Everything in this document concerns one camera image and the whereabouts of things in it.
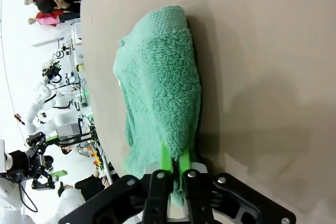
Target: green towel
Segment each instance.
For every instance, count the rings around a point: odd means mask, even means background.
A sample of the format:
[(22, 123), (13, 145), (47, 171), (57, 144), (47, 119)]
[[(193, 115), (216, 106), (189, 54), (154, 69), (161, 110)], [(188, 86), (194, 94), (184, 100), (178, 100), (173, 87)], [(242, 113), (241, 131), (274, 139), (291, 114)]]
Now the green towel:
[[(141, 178), (160, 161), (162, 141), (173, 158), (187, 146), (192, 157), (201, 85), (183, 8), (146, 14), (120, 41), (113, 72), (127, 109), (125, 171)], [(173, 199), (181, 204), (177, 190)]]

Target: black cable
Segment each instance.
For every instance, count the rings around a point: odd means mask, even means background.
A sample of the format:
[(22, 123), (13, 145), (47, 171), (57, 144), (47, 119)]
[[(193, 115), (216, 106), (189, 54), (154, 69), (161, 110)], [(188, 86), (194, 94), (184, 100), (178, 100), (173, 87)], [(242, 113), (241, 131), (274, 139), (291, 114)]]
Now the black cable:
[[(74, 144), (80, 144), (80, 143), (83, 143), (83, 142), (86, 142), (86, 141), (90, 140), (90, 138), (81, 139), (83, 136), (88, 136), (90, 134), (91, 134), (91, 132), (85, 133), (82, 136), (77, 135), (77, 136), (69, 137), (69, 138), (63, 139), (61, 142), (56, 143), (55, 145), (57, 145), (59, 147), (67, 147), (67, 146), (71, 146), (71, 145), (74, 145)], [(62, 142), (66, 142), (66, 141), (73, 140), (73, 139), (77, 139), (77, 140), (75, 140), (71, 143), (67, 143), (67, 144), (62, 143)]]
[(62, 80), (62, 76), (60, 74), (57, 74), (56, 76), (59, 77), (59, 80), (58, 81), (53, 81), (53, 83), (60, 83), (61, 80)]
[(0, 177), (1, 177), (1, 178), (4, 178), (4, 179), (6, 179), (6, 180), (8, 180), (8, 181), (10, 181), (10, 182), (12, 182), (12, 183), (19, 184), (19, 182), (15, 181), (15, 180), (12, 180), (12, 179), (10, 179), (10, 178), (6, 178), (6, 177), (4, 177), (4, 176), (2, 176), (2, 175), (0, 175)]
[(59, 87), (58, 87), (58, 88), (56, 88), (56, 86), (55, 86), (54, 84), (52, 84), (52, 83), (48, 83), (48, 84), (50, 84), (50, 85), (53, 85), (53, 86), (54, 86), (54, 88), (53, 88), (53, 89), (51, 89), (51, 91), (52, 91), (52, 90), (56, 90), (55, 92), (56, 92), (56, 94), (57, 94), (57, 90), (59, 89)]
[(63, 51), (57, 51), (55, 54), (52, 54), (52, 56), (55, 56), (56, 59), (62, 59), (64, 58), (65, 53)]
[[(35, 206), (35, 204), (34, 204), (34, 202), (32, 201), (32, 199), (31, 199), (31, 198), (28, 196), (28, 194), (26, 193), (25, 189), (24, 189), (23, 186), (21, 185), (21, 182), (17, 182), (17, 181), (14, 181), (14, 180), (12, 180), (12, 179), (6, 178), (6, 177), (4, 177), (4, 176), (1, 175), (1, 174), (0, 174), (0, 177), (1, 177), (1, 178), (4, 178), (4, 179), (6, 179), (6, 180), (8, 180), (8, 181), (10, 181), (10, 182), (12, 182), (12, 183), (16, 183), (16, 184), (18, 184), (18, 186), (19, 186), (19, 195), (20, 195), (20, 200), (21, 200), (22, 204), (23, 204), (26, 208), (28, 208), (30, 211), (32, 211), (32, 212), (38, 212), (37, 207)], [(30, 202), (33, 204), (33, 206), (35, 207), (35, 210), (32, 210), (32, 209), (31, 209), (30, 207), (28, 207), (28, 206), (26, 205), (26, 203), (24, 202), (23, 197), (22, 197), (22, 190), (23, 190), (24, 194), (28, 197), (28, 199), (30, 200)]]
[(51, 89), (51, 91), (52, 90), (55, 90), (55, 89), (60, 89), (60, 88), (64, 88), (64, 87), (66, 87), (66, 86), (69, 86), (69, 85), (80, 85), (80, 82), (76, 82), (76, 83), (69, 83), (69, 84), (64, 84), (64, 85), (62, 85), (62, 86), (59, 86), (59, 87), (55, 87), (54, 89)]
[(48, 98), (44, 103), (51, 101), (55, 97), (56, 97), (56, 94), (54, 94), (52, 97)]
[(54, 109), (59, 109), (59, 110), (65, 110), (67, 108), (69, 108), (71, 105), (71, 101), (69, 102), (69, 105), (68, 106), (65, 106), (65, 107), (53, 107)]
[[(27, 198), (30, 200), (30, 202), (33, 204), (33, 206), (35, 207), (35, 210), (32, 210), (30, 207), (28, 207), (27, 206), (27, 204), (24, 202), (24, 200), (23, 200), (23, 197), (22, 197), (22, 191), (21, 190), (23, 190), (23, 192), (25, 193), (25, 195), (27, 196)], [(38, 212), (38, 209), (37, 209), (37, 207), (35, 206), (35, 204), (34, 204), (34, 202), (32, 201), (32, 199), (28, 196), (28, 194), (26, 193), (26, 191), (25, 191), (25, 189), (23, 188), (23, 186), (21, 185), (21, 183), (19, 184), (19, 194), (20, 194), (20, 200), (21, 200), (21, 202), (22, 202), (22, 204), (26, 207), (26, 208), (28, 208), (30, 211), (32, 211), (32, 212)]]

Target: bolt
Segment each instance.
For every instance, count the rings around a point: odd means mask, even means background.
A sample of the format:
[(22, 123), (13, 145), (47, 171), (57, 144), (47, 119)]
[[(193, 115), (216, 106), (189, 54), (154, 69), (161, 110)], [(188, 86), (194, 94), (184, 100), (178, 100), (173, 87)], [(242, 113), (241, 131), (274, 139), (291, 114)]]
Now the bolt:
[(127, 185), (129, 185), (129, 186), (134, 185), (134, 183), (135, 183), (135, 181), (132, 180), (132, 179), (130, 179), (129, 181), (127, 181)]
[(164, 177), (164, 173), (158, 173), (156, 176), (157, 176), (158, 178), (163, 178), (163, 177)]
[(289, 221), (288, 218), (283, 218), (283, 219), (281, 220), (281, 224), (290, 224), (290, 221)]
[(189, 173), (188, 173), (188, 177), (189, 177), (189, 178), (194, 178), (194, 177), (196, 177), (196, 172), (194, 172), (194, 171), (189, 172)]
[(220, 184), (224, 184), (226, 182), (226, 179), (224, 177), (220, 177), (217, 181)]

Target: pink shirt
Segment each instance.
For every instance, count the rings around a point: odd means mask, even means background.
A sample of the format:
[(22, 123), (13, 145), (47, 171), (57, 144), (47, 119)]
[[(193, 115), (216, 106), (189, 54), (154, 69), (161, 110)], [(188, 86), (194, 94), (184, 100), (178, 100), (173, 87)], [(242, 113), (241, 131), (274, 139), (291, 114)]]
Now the pink shirt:
[(60, 23), (59, 18), (57, 17), (56, 19), (48, 17), (48, 18), (39, 18), (38, 22), (41, 25), (52, 25), (52, 24), (58, 24)]

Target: table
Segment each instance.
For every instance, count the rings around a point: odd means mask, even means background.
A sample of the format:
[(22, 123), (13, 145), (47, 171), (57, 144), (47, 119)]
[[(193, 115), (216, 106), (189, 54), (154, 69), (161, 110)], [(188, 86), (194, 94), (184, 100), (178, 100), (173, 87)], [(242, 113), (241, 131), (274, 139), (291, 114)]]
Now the table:
[(104, 172), (107, 180), (109, 181), (110, 185), (112, 185), (113, 181), (111, 179), (110, 170), (109, 170), (109, 162), (107, 161), (105, 151), (103, 150), (103, 148), (101, 146), (98, 146), (98, 150), (99, 150), (99, 153), (101, 155), (101, 159), (103, 161), (103, 166), (104, 166), (103, 172)]
[(83, 52), (97, 131), (122, 175), (129, 147), (112, 67), (118, 41), (149, 10), (185, 8), (203, 88), (199, 150), (213, 172), (292, 209), (336, 218), (333, 0), (83, 0)]

